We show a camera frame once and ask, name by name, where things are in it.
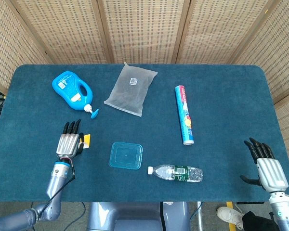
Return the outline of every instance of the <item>green bottle label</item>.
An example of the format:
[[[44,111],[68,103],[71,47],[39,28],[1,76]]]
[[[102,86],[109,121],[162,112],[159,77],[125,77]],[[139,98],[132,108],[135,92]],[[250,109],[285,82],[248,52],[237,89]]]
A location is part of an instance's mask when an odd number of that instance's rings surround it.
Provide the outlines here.
[[[188,179],[188,167],[176,165],[174,169],[174,180],[187,181],[187,179]]]

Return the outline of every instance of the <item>blue carpet tabletop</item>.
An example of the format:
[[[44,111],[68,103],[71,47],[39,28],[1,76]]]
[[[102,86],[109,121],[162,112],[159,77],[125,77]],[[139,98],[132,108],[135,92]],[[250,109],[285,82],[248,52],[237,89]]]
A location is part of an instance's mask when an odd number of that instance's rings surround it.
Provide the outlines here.
[[[243,143],[253,137],[271,146],[289,182],[289,159],[262,69],[244,65],[137,64],[158,75],[138,117],[104,104],[123,64],[23,65],[16,69],[0,118],[0,201],[46,201],[56,147],[66,122],[81,119],[89,149],[74,158],[76,180],[63,201],[267,201]],[[93,90],[96,119],[68,106],[52,88],[64,71]],[[195,144],[184,146],[174,88],[185,85]],[[139,170],[108,165],[114,142],[143,147]],[[187,183],[147,174],[148,166],[174,164],[203,169],[204,180]]]

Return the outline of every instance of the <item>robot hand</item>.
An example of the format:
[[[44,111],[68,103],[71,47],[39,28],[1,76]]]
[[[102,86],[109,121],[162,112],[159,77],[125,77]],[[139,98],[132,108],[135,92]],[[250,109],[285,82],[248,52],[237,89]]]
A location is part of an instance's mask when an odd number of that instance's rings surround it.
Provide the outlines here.
[[[250,180],[245,176],[240,176],[247,184],[262,186],[268,193],[284,192],[288,187],[288,182],[282,166],[265,143],[260,143],[250,138],[244,143],[248,146],[251,156],[258,169],[259,179]]]
[[[70,125],[68,122],[64,125],[57,147],[57,156],[59,158],[73,158],[82,152],[83,143],[78,148],[79,138],[81,138],[81,142],[84,142],[83,133],[77,134],[79,123],[80,119],[76,123],[73,121]]]

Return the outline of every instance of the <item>white sneaker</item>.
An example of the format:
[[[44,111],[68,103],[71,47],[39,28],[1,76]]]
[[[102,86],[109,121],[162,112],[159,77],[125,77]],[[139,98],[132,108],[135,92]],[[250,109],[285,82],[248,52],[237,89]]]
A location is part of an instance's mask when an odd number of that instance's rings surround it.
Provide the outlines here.
[[[234,224],[239,230],[243,229],[243,214],[234,210],[233,208],[228,207],[219,207],[216,210],[216,215],[223,221]]]

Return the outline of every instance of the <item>clear plastic bag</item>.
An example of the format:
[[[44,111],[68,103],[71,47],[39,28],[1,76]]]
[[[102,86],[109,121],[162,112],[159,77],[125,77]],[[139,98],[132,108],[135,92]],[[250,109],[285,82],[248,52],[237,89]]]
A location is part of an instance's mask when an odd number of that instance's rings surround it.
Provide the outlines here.
[[[104,103],[121,111],[141,116],[146,93],[158,73],[128,66],[126,62],[124,64],[109,98]]]

